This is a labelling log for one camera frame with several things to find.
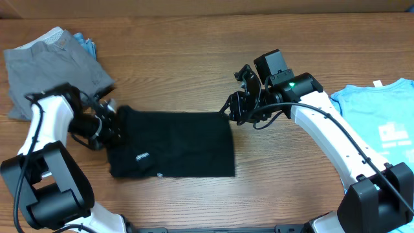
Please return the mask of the black t-shirt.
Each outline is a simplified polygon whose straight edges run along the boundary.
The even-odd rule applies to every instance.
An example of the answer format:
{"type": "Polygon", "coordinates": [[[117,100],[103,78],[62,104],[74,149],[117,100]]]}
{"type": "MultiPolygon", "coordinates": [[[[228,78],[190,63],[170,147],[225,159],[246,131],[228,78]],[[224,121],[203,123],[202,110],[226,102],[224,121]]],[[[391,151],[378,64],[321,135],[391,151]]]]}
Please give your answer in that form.
{"type": "Polygon", "coordinates": [[[233,177],[228,119],[218,112],[143,112],[118,108],[121,141],[107,148],[114,178],[233,177]]]}

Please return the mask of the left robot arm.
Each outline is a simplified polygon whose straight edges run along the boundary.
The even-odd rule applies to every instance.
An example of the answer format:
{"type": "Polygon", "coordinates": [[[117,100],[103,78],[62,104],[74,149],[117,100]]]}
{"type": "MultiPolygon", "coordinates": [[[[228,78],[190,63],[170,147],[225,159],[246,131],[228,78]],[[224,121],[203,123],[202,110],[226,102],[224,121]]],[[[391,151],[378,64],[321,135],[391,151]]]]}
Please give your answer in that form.
{"type": "Polygon", "coordinates": [[[126,217],[96,202],[89,180],[67,151],[68,137],[94,151],[121,141],[116,103],[101,102],[105,95],[88,96],[69,83],[25,95],[32,110],[28,135],[17,155],[1,163],[18,232],[20,216],[36,230],[134,232],[126,217]]]}

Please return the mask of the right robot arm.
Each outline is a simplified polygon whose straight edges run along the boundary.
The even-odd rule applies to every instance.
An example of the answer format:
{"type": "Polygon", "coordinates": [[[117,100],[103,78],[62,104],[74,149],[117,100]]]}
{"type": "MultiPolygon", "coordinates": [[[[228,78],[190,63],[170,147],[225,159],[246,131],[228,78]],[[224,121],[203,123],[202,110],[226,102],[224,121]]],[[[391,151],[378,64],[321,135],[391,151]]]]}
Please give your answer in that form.
{"type": "Polygon", "coordinates": [[[263,129],[285,115],[303,128],[333,164],[345,189],[336,210],[280,232],[391,232],[413,220],[413,172],[369,146],[331,104],[323,86],[294,74],[280,50],[234,74],[241,84],[221,111],[238,125],[263,129]]]}

